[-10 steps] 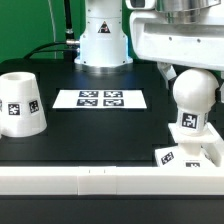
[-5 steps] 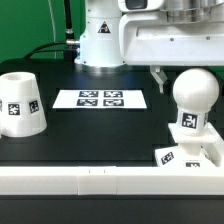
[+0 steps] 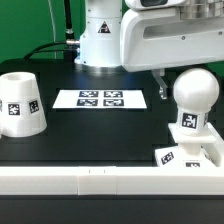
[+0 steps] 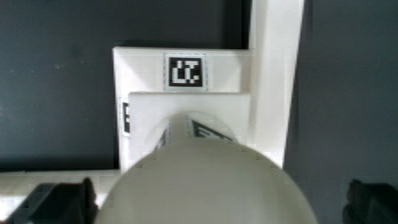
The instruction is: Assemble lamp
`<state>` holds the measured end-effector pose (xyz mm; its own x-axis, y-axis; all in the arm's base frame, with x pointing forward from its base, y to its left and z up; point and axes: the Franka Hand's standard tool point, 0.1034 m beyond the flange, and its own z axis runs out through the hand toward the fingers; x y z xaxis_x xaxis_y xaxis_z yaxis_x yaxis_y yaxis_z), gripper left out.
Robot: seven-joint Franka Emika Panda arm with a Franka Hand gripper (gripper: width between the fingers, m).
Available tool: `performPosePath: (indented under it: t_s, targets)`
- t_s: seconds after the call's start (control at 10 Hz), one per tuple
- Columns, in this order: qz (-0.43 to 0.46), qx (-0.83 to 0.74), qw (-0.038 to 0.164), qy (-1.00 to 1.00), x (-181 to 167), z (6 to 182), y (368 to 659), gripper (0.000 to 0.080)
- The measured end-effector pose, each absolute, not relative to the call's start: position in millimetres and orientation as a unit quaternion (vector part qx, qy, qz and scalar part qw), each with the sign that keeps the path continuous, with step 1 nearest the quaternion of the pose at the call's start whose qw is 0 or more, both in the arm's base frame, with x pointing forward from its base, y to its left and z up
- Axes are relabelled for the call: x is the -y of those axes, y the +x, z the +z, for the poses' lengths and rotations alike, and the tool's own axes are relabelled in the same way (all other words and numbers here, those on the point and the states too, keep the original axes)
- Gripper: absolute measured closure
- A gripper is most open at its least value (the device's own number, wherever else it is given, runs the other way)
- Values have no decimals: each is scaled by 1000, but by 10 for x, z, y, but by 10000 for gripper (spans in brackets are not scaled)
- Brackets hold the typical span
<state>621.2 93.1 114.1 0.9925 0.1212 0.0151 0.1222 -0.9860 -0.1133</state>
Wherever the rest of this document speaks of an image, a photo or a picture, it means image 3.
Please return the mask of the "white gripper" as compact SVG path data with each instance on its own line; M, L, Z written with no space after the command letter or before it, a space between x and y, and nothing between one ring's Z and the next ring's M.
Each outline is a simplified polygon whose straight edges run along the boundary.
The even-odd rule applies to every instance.
M166 99L165 68L224 60L224 17L181 20L176 7L128 10L121 23L120 58L129 72L152 70Z

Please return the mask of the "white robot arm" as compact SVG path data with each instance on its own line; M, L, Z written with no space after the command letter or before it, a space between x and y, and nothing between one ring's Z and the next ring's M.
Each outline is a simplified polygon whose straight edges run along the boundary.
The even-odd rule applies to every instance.
M224 61L224 0L85 0L75 63L91 72L149 70Z

